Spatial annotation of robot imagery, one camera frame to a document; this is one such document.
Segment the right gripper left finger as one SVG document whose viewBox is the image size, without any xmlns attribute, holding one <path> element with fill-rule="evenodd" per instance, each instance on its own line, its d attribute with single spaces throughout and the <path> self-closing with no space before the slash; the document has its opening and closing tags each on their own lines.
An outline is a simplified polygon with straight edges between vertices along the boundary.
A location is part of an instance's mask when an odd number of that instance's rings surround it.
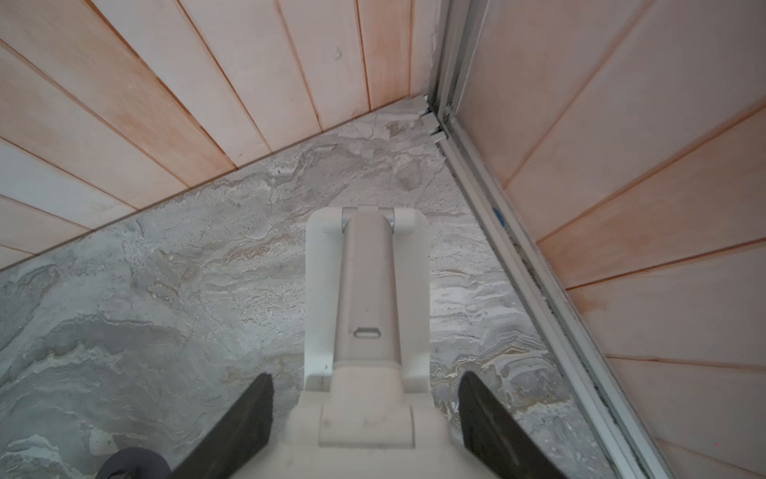
<svg viewBox="0 0 766 479">
<path fill-rule="evenodd" d="M 272 376 L 261 373 L 221 417 L 171 478 L 231 478 L 269 443 Z"/>
</svg>

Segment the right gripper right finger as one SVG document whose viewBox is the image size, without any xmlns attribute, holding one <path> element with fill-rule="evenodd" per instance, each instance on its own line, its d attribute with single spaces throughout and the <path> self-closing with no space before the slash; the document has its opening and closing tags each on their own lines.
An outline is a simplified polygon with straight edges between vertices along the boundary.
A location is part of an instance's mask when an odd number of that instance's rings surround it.
<svg viewBox="0 0 766 479">
<path fill-rule="evenodd" d="M 467 371 L 463 374 L 458 397 L 464 445 L 498 477 L 566 477 L 476 373 Z"/>
</svg>

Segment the white folding phone stand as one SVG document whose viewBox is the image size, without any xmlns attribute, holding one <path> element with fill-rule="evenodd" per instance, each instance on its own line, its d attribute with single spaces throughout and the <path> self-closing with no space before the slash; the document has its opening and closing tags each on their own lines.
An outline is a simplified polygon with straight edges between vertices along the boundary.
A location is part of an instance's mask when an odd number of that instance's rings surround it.
<svg viewBox="0 0 766 479">
<path fill-rule="evenodd" d="M 304 383 L 241 478 L 488 478 L 430 390 L 429 225 L 324 208 L 305 236 Z"/>
</svg>

